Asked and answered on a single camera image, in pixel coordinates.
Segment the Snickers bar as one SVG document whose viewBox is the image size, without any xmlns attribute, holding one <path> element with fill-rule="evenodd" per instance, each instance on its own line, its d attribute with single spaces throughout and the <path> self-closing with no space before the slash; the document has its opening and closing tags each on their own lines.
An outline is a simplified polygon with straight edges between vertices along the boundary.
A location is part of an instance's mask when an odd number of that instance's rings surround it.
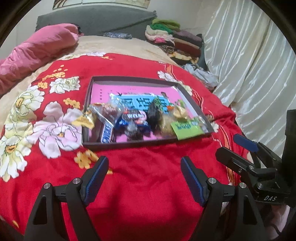
<svg viewBox="0 0 296 241">
<path fill-rule="evenodd" d="M 109 144 L 114 142 L 114 125 L 107 118 L 100 116 L 100 130 L 97 137 L 97 142 Z"/>
</svg>

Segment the round green label pastry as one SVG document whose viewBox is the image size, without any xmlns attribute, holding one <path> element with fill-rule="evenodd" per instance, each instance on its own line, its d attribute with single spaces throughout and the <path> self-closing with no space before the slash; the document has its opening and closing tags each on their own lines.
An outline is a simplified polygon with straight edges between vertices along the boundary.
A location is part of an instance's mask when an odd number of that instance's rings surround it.
<svg viewBox="0 0 296 241">
<path fill-rule="evenodd" d="M 185 140 L 208 133 L 205 122 L 197 116 L 188 120 L 174 121 L 171 123 L 171 127 L 178 140 Z"/>
</svg>

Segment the yellow candy packet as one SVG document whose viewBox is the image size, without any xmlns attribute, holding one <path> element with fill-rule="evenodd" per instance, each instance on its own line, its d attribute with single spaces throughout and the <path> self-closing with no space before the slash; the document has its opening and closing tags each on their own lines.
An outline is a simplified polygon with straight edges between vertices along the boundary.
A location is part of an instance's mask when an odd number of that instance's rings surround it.
<svg viewBox="0 0 296 241">
<path fill-rule="evenodd" d="M 96 120 L 97 120 L 96 114 L 94 114 L 90 109 L 88 109 L 81 116 L 76 118 L 72 122 L 72 125 L 85 127 L 92 130 L 95 127 Z"/>
</svg>

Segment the small round candy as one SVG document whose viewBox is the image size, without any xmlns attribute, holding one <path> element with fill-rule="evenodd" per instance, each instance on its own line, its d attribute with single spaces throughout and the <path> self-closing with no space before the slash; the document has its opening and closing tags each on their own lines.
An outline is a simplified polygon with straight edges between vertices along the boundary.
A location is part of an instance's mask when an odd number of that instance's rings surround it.
<svg viewBox="0 0 296 241">
<path fill-rule="evenodd" d="M 128 123 L 125 129 L 125 135 L 129 141 L 138 141 L 143 139 L 143 134 L 133 121 Z"/>
</svg>

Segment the brown snack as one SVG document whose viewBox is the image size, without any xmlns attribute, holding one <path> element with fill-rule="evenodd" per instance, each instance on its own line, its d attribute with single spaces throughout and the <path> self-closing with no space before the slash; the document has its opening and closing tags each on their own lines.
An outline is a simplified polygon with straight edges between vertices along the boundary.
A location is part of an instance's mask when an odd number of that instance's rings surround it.
<svg viewBox="0 0 296 241">
<path fill-rule="evenodd" d="M 171 123 L 177 121 L 178 118 L 175 116 L 175 106 L 168 106 L 168 113 L 163 113 L 160 122 L 161 135 L 164 137 L 173 136 L 175 134 Z"/>
</svg>

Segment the green clear pastry packet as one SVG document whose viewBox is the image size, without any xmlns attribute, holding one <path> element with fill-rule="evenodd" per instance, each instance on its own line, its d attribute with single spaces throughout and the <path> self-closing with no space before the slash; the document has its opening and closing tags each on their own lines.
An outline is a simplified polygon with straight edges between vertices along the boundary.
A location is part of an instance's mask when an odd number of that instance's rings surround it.
<svg viewBox="0 0 296 241">
<path fill-rule="evenodd" d="M 190 115 L 186 109 L 186 105 L 181 99 L 175 102 L 172 114 L 179 121 L 187 121 L 190 119 Z"/>
</svg>

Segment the blue Oreo cookie packet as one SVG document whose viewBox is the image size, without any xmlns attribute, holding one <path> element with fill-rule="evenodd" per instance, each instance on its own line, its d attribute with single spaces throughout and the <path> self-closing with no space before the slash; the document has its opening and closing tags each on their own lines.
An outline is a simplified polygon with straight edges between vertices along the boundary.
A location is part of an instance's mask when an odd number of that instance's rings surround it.
<svg viewBox="0 0 296 241">
<path fill-rule="evenodd" d="M 128 109 L 123 112 L 114 128 L 116 131 L 123 131 L 126 130 L 131 123 L 134 123 L 141 133 L 149 133 L 151 131 L 151 127 L 147 122 L 146 112 L 138 109 Z"/>
</svg>

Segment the clear bag red candy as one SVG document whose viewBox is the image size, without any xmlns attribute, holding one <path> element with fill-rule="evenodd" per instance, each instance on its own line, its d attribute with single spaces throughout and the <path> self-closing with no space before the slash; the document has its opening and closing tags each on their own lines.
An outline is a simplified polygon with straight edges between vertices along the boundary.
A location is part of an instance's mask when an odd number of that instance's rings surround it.
<svg viewBox="0 0 296 241">
<path fill-rule="evenodd" d="M 93 103 L 89 108 L 96 114 L 102 123 L 115 127 L 121 115 L 128 109 L 125 101 L 119 95 L 111 93 L 106 103 Z"/>
</svg>

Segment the black green snack packet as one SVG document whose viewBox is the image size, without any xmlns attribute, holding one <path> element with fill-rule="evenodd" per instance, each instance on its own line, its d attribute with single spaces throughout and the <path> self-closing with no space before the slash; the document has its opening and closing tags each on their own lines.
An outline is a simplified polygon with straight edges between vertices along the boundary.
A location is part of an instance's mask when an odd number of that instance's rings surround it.
<svg viewBox="0 0 296 241">
<path fill-rule="evenodd" d="M 160 125 L 163 113 L 161 101 L 158 97 L 155 97 L 147 110 L 147 122 L 154 134 L 160 133 Z"/>
</svg>

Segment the dark shallow box tray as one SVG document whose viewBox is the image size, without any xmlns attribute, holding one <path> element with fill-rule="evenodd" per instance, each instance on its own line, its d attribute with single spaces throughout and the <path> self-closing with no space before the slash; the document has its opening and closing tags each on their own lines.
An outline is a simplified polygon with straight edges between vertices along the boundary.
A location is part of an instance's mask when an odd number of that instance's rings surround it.
<svg viewBox="0 0 296 241">
<path fill-rule="evenodd" d="M 93 76 L 91 78 L 91 81 L 88 85 L 88 89 L 86 92 L 85 102 L 84 102 L 85 108 L 88 107 L 86 98 L 89 92 L 89 87 L 95 81 L 124 81 L 124 82 L 144 82 L 144 83 L 157 83 L 158 81 L 161 81 L 162 83 L 166 82 L 159 79 L 149 79 L 149 78 L 139 78 L 139 77 L 129 77 L 129 76 Z M 198 116 L 198 118 L 204 121 L 207 126 L 208 133 L 204 134 L 204 136 L 214 132 L 214 129 L 212 128 L 210 122 L 207 120 L 203 112 L 202 112 L 202 116 Z M 128 141 L 125 135 L 117 135 L 117 137 L 115 137 L 115 142 L 109 143 L 109 144 L 103 144 L 103 143 L 97 142 L 97 137 L 99 135 L 99 130 L 100 130 L 99 126 L 100 126 L 100 121 L 97 121 L 96 126 L 92 130 L 85 127 L 82 128 L 82 144 L 84 147 L 92 151 L 104 150 L 104 149 L 131 148 L 131 147 L 139 147 L 139 146 L 147 146 L 147 145 L 159 145 L 159 144 L 173 143 L 177 141 L 176 139 L 155 141 L 155 142 L 145 141 L 144 139 L 140 141 Z"/>
</svg>

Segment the white satin curtain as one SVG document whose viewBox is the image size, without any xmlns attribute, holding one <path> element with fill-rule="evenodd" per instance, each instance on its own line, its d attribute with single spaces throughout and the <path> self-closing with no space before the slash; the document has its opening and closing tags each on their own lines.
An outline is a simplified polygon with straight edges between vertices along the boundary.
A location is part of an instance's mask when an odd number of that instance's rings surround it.
<svg viewBox="0 0 296 241">
<path fill-rule="evenodd" d="M 204 35 L 205 60 L 242 132 L 279 156 L 287 111 L 295 109 L 295 53 L 252 1 L 221 1 Z"/>
</svg>

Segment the stack of folded clothes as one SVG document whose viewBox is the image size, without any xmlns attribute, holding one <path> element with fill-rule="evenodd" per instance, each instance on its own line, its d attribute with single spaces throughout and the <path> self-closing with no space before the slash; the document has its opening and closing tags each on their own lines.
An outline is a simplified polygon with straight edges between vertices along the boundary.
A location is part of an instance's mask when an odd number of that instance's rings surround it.
<svg viewBox="0 0 296 241">
<path fill-rule="evenodd" d="M 147 25 L 145 37 L 178 65 L 197 64 L 202 56 L 202 35 L 182 30 L 181 25 L 173 20 L 155 18 Z"/>
</svg>

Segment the beige bed sheet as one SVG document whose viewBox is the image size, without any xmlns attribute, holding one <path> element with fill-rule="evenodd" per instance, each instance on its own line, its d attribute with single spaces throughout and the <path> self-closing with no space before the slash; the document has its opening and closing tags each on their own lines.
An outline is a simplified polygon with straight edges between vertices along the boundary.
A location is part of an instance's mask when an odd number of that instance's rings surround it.
<svg viewBox="0 0 296 241">
<path fill-rule="evenodd" d="M 78 44 L 73 48 L 66 50 L 62 56 L 71 54 L 86 54 L 91 52 L 103 52 L 106 54 L 116 53 L 177 65 L 159 47 L 137 38 L 126 40 L 101 36 L 82 36 L 79 38 Z M 4 122 L 8 117 L 16 97 L 25 91 L 27 87 L 51 65 L 52 62 L 49 62 L 46 65 L 40 67 L 35 72 L 17 83 L 15 87 L 13 87 L 8 93 L 1 97 L 1 128 L 4 126 Z"/>
</svg>

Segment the blue patterned pillow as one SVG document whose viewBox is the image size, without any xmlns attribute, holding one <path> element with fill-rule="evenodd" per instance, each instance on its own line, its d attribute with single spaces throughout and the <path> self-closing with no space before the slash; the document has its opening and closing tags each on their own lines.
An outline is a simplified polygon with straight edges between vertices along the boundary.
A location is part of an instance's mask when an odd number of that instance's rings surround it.
<svg viewBox="0 0 296 241">
<path fill-rule="evenodd" d="M 127 40 L 132 39 L 132 35 L 127 33 L 106 32 L 103 34 L 103 36 L 108 38 L 115 38 L 115 39 L 127 39 Z"/>
</svg>

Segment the floral wall painting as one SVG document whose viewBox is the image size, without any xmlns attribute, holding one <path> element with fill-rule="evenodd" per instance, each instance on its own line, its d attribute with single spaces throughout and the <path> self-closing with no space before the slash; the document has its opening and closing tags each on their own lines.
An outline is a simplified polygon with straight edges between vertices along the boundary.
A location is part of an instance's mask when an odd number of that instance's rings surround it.
<svg viewBox="0 0 296 241">
<path fill-rule="evenodd" d="M 150 0 L 55 0 L 53 9 L 60 9 L 66 6 L 75 6 L 81 4 L 125 4 L 128 6 L 138 6 L 147 9 Z"/>
</svg>

